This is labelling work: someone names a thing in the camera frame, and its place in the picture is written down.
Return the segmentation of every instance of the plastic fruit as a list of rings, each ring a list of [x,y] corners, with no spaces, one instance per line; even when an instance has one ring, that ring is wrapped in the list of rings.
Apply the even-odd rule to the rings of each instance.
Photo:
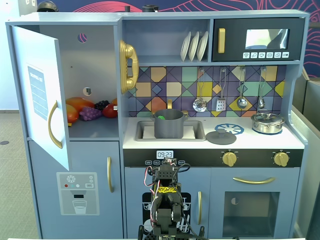
[[[85,106],[79,114],[84,121],[95,120],[102,116],[100,110],[87,106]]]
[[[95,104],[92,101],[77,96],[68,98],[67,100],[65,100],[65,103],[74,107],[78,111],[78,113],[80,113],[84,107],[95,107]]]
[[[114,105],[118,105],[118,100],[115,98],[115,99],[112,100],[111,103],[114,104]]]
[[[66,118],[70,124],[75,123],[79,118],[77,110],[69,104],[66,104]]]
[[[115,104],[113,103],[106,106],[102,111],[103,116],[107,118],[116,118],[118,116],[118,111],[114,110],[114,106]]]
[[[100,101],[94,105],[94,108],[102,111],[106,106],[108,106],[108,104],[109,104],[108,100]]]

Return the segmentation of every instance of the gold knob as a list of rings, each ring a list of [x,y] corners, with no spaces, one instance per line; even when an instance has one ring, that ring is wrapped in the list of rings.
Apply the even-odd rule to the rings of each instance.
[[[273,157],[275,164],[285,167],[289,161],[289,156],[285,152],[278,152]]]
[[[233,152],[229,151],[223,154],[222,160],[224,164],[232,167],[237,161],[237,156]]]

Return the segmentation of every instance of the geometric pattern backsplash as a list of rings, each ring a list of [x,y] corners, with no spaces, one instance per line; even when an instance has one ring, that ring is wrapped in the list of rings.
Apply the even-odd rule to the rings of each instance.
[[[198,74],[198,67],[140,67],[135,88],[129,91],[129,114],[131,117],[149,117],[151,112],[165,109],[169,99],[172,108],[188,111],[190,117],[251,117],[257,112],[260,66],[245,66],[243,96],[247,107],[237,106],[240,96],[240,66],[226,67],[226,84],[223,97],[226,110],[216,111],[217,99],[221,97],[219,85],[220,67],[201,67],[204,74]],[[268,112],[279,114],[285,86],[286,66],[267,66],[266,75],[262,73],[261,84],[265,80],[262,95]],[[204,78],[202,97],[207,101],[205,112],[196,112],[194,100],[200,96],[200,84]],[[224,86],[225,74],[222,73],[221,85]]]

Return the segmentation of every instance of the oven window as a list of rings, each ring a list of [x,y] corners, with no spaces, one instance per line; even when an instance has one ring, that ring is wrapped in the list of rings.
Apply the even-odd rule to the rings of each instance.
[[[279,196],[279,192],[225,192],[222,236],[273,238]]]
[[[287,49],[289,29],[248,29],[245,49]]]

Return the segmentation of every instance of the microwave window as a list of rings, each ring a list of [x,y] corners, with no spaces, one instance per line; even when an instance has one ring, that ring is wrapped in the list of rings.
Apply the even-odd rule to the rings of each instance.
[[[248,29],[245,49],[287,49],[288,29]]]

